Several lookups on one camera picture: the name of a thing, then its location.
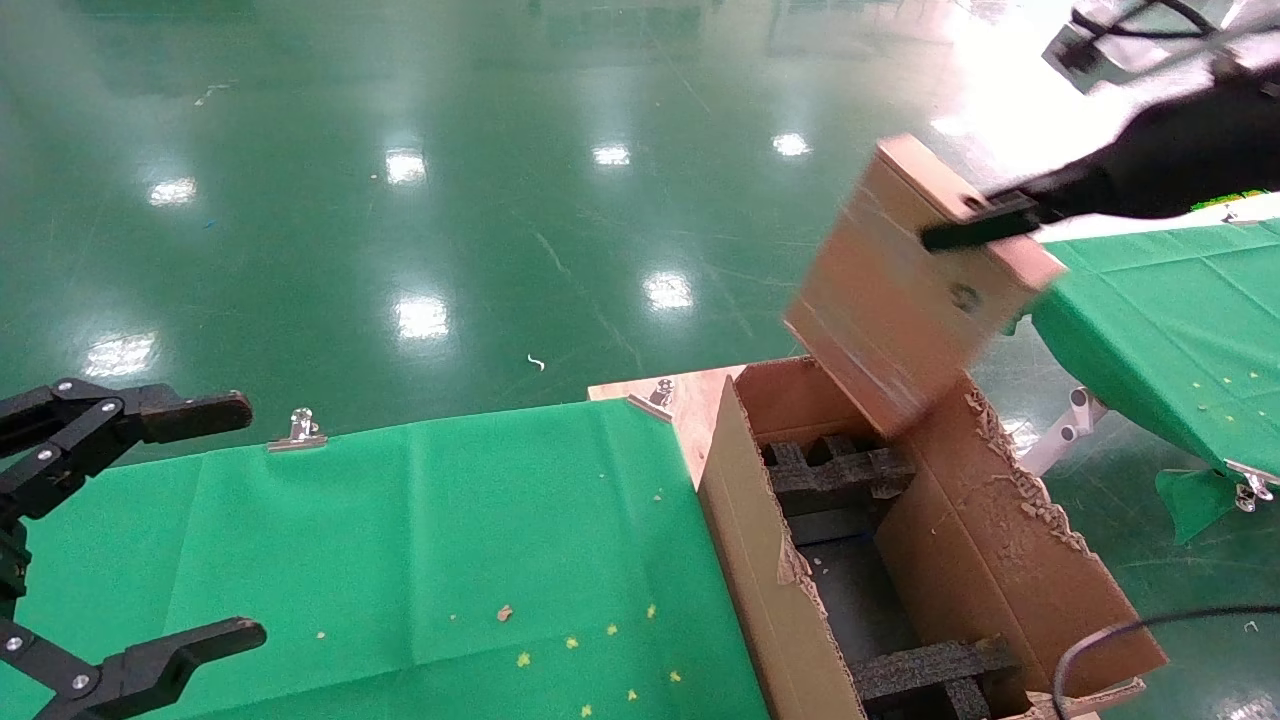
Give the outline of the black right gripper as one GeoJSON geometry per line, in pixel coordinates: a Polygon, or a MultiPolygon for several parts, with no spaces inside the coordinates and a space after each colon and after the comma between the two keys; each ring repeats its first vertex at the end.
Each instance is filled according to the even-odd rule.
{"type": "Polygon", "coordinates": [[[1198,202],[1277,191],[1276,76],[1239,76],[1138,111],[1101,149],[1039,178],[1039,202],[998,193],[968,219],[920,231],[929,252],[979,247],[1030,233],[1043,222],[1098,214],[1167,219],[1198,202]]]}

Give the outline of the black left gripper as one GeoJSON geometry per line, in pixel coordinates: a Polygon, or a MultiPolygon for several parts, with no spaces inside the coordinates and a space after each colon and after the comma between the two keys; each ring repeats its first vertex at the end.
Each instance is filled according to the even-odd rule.
{"type": "MultiPolygon", "coordinates": [[[[1,597],[26,594],[26,528],[78,492],[131,448],[244,429],[253,420],[238,391],[197,398],[170,386],[110,389],[64,378],[3,400],[1,597]]],[[[88,664],[12,619],[1,620],[3,661],[52,692],[37,719],[133,719],[179,701],[205,664],[265,644],[264,625],[229,618],[133,644],[88,664]]]]}

